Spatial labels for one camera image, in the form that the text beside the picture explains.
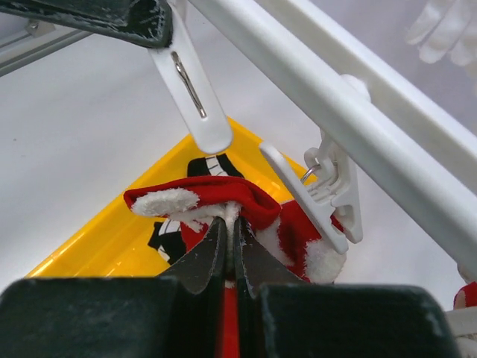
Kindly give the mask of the white plastic clip hanger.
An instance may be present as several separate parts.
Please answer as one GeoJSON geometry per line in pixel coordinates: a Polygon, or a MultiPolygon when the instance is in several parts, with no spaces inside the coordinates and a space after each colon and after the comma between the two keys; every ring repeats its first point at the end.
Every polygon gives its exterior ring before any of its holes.
{"type": "Polygon", "coordinates": [[[310,1],[195,1],[469,274],[476,137],[310,1]]]}

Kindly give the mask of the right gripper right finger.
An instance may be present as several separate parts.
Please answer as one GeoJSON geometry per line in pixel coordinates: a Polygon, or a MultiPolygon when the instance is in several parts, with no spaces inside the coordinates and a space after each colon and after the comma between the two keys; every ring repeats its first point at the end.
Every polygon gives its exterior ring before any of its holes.
{"type": "Polygon", "coordinates": [[[242,357],[456,357],[435,299],[416,286],[312,284],[256,240],[233,234],[242,357]]]}

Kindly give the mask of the red sock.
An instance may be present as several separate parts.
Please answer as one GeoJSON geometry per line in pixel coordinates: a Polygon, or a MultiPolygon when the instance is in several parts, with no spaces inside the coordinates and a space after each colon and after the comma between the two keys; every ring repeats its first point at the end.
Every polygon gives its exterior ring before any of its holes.
{"type": "MultiPolygon", "coordinates": [[[[238,296],[233,234],[236,221],[250,224],[256,240],[291,273],[307,283],[331,283],[346,257],[324,239],[296,201],[280,204],[244,178],[197,176],[130,189],[124,194],[128,209],[144,217],[167,218],[181,223],[184,239],[195,246],[204,238],[214,219],[227,228],[223,287],[222,346],[218,357],[242,357],[239,349],[238,296]],[[212,207],[212,221],[205,229],[186,223],[180,214],[212,207]]],[[[187,244],[189,253],[194,247],[187,244]]]]}

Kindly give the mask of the striped black white sock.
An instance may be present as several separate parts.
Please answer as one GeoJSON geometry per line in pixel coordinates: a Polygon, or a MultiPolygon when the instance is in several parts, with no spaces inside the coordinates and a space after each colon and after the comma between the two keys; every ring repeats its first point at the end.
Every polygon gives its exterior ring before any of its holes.
{"type": "MultiPolygon", "coordinates": [[[[244,175],[235,167],[227,154],[216,154],[191,160],[187,166],[187,177],[197,176],[233,176],[243,178],[244,175]]],[[[205,229],[212,221],[209,215],[213,208],[201,207],[192,209],[192,214],[180,214],[180,219],[186,223],[205,229]]],[[[169,265],[176,263],[189,250],[187,244],[194,247],[192,239],[184,239],[181,233],[181,223],[171,219],[154,222],[154,230],[148,240],[148,247],[154,249],[169,265]]]]}

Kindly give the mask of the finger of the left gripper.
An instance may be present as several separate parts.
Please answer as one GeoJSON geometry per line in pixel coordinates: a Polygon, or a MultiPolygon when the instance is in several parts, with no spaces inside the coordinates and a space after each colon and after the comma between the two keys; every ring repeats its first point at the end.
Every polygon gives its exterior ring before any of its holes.
{"type": "Polygon", "coordinates": [[[167,48],[173,37],[166,1],[2,1],[1,12],[124,40],[144,48],[167,48]]]}

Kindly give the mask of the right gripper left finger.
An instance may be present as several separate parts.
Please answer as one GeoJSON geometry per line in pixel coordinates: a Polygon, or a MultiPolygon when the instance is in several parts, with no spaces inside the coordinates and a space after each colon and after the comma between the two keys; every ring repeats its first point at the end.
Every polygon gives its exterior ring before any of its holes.
{"type": "Polygon", "coordinates": [[[227,228],[156,277],[28,278],[1,294],[3,357],[218,357],[227,228]]]}

